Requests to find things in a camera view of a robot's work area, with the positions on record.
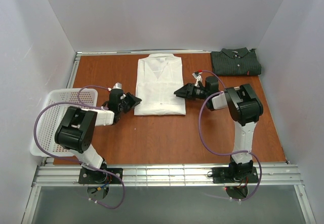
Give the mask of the white long sleeve shirt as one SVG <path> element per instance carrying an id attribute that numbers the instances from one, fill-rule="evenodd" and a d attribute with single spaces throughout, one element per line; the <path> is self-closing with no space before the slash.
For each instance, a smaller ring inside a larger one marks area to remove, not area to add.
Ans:
<path id="1" fill-rule="evenodd" d="M 136 116 L 185 115 L 185 100 L 174 92 L 184 86 L 182 59 L 173 54 L 150 54 L 138 60 Z"/>

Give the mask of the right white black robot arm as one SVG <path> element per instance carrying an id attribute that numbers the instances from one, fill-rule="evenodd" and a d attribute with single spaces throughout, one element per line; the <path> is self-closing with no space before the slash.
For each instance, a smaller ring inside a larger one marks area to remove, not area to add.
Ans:
<path id="1" fill-rule="evenodd" d="M 254 168 L 251 155 L 254 130 L 263 114 L 263 105 L 259 97 L 250 84 L 221 91 L 217 76 L 206 77 L 205 83 L 201 82 L 199 72 L 193 76 L 196 82 L 182 86 L 174 91 L 174 95 L 183 99 L 201 99 L 204 101 L 202 108 L 206 107 L 211 111 L 223 108 L 229 110 L 235 126 L 234 146 L 229 155 L 229 166 L 219 172 L 218 177 L 233 181 L 247 179 Z"/>

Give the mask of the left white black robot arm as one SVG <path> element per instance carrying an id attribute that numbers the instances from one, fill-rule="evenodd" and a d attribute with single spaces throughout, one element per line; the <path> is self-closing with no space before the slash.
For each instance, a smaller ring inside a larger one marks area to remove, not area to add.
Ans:
<path id="1" fill-rule="evenodd" d="M 81 164 L 92 171 L 106 165 L 92 145 L 96 126 L 116 124 L 121 115 L 128 113 L 141 103 L 142 99 L 122 89 L 111 89 L 109 100 L 96 109 L 70 106 L 55 133 L 55 143 L 73 153 Z"/>

